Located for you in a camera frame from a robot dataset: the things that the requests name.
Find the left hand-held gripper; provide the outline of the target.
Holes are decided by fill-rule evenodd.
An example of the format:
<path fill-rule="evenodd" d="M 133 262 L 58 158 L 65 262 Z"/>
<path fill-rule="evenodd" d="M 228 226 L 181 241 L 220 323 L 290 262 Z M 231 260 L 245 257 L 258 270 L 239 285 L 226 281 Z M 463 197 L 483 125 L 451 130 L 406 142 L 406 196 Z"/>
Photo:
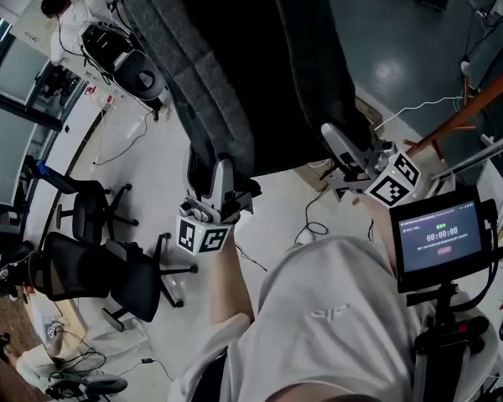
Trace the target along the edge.
<path fill-rule="evenodd" d="M 216 164 L 210 188 L 210 155 L 203 157 L 193 146 L 189 147 L 187 181 L 197 199 L 210 194 L 209 205 L 191 196 L 184 198 L 177 214 L 176 245 L 191 255 L 220 251 L 241 212 L 253 213 L 252 195 L 238 193 L 224 203 L 234 190 L 232 161 L 224 158 Z"/>

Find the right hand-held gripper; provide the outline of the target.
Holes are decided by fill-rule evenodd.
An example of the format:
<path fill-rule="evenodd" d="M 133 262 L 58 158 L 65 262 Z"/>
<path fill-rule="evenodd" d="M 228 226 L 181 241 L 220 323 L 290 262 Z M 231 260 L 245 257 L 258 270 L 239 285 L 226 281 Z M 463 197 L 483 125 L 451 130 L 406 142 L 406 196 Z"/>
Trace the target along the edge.
<path fill-rule="evenodd" d="M 339 162 L 351 171 L 365 171 L 373 151 L 373 139 L 364 145 L 356 145 L 333 123 L 324 123 L 322 136 Z M 397 148 L 394 142 L 383 142 L 379 148 L 373 169 L 378 176 L 373 183 L 368 179 L 352 180 L 343 173 L 329 175 L 329 187 L 340 202 L 348 193 L 363 194 L 386 208 L 401 204 L 414 194 L 421 178 L 421 171 L 411 158 Z"/>

